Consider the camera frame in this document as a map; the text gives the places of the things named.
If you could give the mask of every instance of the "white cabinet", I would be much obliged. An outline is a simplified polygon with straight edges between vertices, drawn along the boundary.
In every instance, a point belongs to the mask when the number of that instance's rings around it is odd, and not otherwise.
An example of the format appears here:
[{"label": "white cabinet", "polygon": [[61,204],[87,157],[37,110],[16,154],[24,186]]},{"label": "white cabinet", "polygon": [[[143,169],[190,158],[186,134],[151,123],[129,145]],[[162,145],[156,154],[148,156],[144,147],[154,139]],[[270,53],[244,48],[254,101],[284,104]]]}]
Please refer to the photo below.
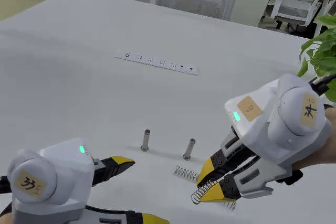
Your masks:
[{"label": "white cabinet", "polygon": [[269,0],[235,0],[230,21],[258,26]]}]

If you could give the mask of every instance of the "power strip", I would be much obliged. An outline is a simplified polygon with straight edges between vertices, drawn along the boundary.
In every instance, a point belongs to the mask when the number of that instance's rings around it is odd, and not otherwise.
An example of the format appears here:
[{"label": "power strip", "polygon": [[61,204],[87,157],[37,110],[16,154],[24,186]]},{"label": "power strip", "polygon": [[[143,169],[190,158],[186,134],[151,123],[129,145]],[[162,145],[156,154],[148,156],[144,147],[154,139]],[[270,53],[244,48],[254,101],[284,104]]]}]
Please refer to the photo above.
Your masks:
[{"label": "power strip", "polygon": [[159,68],[170,69],[182,73],[193,74],[195,76],[198,75],[198,68],[193,65],[177,64],[166,60],[157,60],[154,59],[153,57],[142,56],[140,54],[133,54],[131,52],[125,52],[125,53],[117,52],[115,58],[134,61]]}]

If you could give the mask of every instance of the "coil spring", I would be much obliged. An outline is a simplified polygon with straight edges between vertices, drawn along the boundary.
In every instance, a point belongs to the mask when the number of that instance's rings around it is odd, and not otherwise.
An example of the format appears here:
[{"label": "coil spring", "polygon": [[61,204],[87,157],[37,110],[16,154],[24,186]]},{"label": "coil spring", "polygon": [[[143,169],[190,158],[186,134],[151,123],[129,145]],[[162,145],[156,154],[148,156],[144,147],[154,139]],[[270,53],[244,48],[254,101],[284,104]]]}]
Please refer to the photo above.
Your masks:
[{"label": "coil spring", "polygon": [[199,174],[196,172],[193,172],[192,170],[189,170],[187,168],[181,167],[179,165],[176,166],[174,174],[177,174],[181,177],[184,177],[188,180],[191,180],[193,182],[197,182],[199,178]]},{"label": "coil spring", "polygon": [[[218,181],[216,180],[209,180],[204,186],[200,187],[197,191],[191,194],[191,201],[194,204],[198,205],[201,202],[202,197],[210,190],[210,188],[212,188],[217,183]],[[231,210],[235,210],[236,208],[235,201],[224,201],[222,205]]]}]

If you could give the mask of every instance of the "handwritten label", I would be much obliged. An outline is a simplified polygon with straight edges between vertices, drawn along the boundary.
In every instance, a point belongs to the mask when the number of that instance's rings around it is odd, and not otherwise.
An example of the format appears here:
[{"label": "handwritten label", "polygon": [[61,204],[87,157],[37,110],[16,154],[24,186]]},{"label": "handwritten label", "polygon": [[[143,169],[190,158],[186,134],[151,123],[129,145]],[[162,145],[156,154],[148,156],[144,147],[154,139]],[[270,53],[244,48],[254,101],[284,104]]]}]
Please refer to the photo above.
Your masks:
[{"label": "handwritten label", "polygon": [[237,106],[249,122],[252,122],[262,114],[261,108],[259,108],[249,95],[242,99]]},{"label": "handwritten label", "polygon": [[26,194],[38,198],[44,192],[46,183],[25,170],[21,170],[14,182],[14,186]]},{"label": "handwritten label", "polygon": [[301,121],[302,125],[314,128],[316,124],[317,108],[319,105],[319,99],[311,94],[305,93],[301,111]]}]

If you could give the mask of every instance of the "green plant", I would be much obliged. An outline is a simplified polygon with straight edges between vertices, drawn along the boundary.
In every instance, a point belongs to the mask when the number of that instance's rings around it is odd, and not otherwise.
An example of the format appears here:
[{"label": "green plant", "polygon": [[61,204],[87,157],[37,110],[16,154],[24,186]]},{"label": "green plant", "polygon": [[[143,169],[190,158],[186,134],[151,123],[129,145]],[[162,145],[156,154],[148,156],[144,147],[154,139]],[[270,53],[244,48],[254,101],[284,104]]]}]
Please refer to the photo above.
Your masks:
[{"label": "green plant", "polygon": [[[314,67],[318,77],[336,73],[336,16],[321,16],[318,20],[328,29],[301,46],[299,60],[302,65],[298,72],[300,77],[308,71],[309,64]],[[336,79],[331,81],[328,87],[329,90],[325,93],[327,98],[336,102]]]}]

